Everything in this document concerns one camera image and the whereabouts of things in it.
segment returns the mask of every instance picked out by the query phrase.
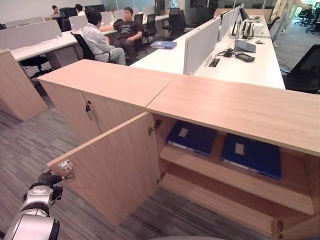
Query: cabinet shelf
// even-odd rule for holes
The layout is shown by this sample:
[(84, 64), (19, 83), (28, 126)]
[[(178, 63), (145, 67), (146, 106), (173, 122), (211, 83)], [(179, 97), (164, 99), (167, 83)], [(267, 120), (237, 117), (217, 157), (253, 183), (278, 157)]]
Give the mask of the cabinet shelf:
[(161, 186), (264, 235), (273, 234), (273, 203), (266, 199), (175, 164)]
[(221, 161), (224, 141), (225, 136), (218, 134), (209, 158), (168, 144), (163, 147), (159, 157), (293, 210), (314, 214), (302, 158), (282, 152), (282, 179), (275, 180)]

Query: man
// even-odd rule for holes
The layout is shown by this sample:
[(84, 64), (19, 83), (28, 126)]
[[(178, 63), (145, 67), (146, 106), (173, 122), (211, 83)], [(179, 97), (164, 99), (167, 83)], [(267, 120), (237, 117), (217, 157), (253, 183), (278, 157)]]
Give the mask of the man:
[(104, 36), (99, 28), (102, 16), (96, 9), (88, 10), (86, 13), (88, 24), (82, 29), (82, 36), (89, 48), (95, 55), (95, 60), (100, 62), (115, 61), (117, 64), (126, 65), (125, 52), (122, 48), (110, 46), (109, 38)]
[(84, 16), (86, 15), (85, 14), (85, 11), (83, 11), (84, 7), (80, 4), (76, 4), (75, 5), (75, 9), (76, 9), (76, 12), (78, 13), (78, 16)]
[(103, 26), (100, 31), (118, 30), (120, 35), (118, 40), (114, 43), (115, 47), (123, 48), (128, 54), (131, 63), (137, 61), (137, 54), (135, 50), (135, 40), (142, 38), (142, 26), (139, 22), (133, 21), (134, 10), (127, 6), (124, 8), (124, 21), (119, 21), (113, 26)]
[(53, 14), (58, 14), (59, 13), (59, 9), (56, 5), (52, 5), (52, 9), (53, 9)]

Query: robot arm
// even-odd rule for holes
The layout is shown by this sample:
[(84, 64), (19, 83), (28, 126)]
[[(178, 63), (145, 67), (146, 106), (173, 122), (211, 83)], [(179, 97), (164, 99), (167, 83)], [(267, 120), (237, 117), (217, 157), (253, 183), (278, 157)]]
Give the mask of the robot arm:
[(23, 204), (18, 215), (12, 221), (4, 240), (56, 240), (60, 223), (50, 216), (51, 206), (62, 197), (63, 187), (54, 186), (62, 180), (74, 178), (52, 175), (51, 170), (44, 171), (38, 182), (31, 185), (23, 196)]

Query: blue binder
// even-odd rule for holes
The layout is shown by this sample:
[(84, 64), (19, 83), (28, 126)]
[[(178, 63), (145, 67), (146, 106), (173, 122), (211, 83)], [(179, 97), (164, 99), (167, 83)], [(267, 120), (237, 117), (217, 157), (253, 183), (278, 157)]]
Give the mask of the blue binder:
[(178, 120), (166, 141), (168, 144), (210, 157), (217, 131)]
[(221, 160), (273, 179), (281, 179), (281, 158), (278, 146), (228, 133)]

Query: wooden countertop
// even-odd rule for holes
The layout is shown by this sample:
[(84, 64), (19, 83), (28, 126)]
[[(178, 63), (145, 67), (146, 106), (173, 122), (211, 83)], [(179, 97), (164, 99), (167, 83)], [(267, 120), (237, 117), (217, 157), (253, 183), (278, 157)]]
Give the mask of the wooden countertop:
[(148, 111), (320, 156), (320, 97), (186, 75)]
[(38, 79), (145, 108), (175, 76), (84, 59)]

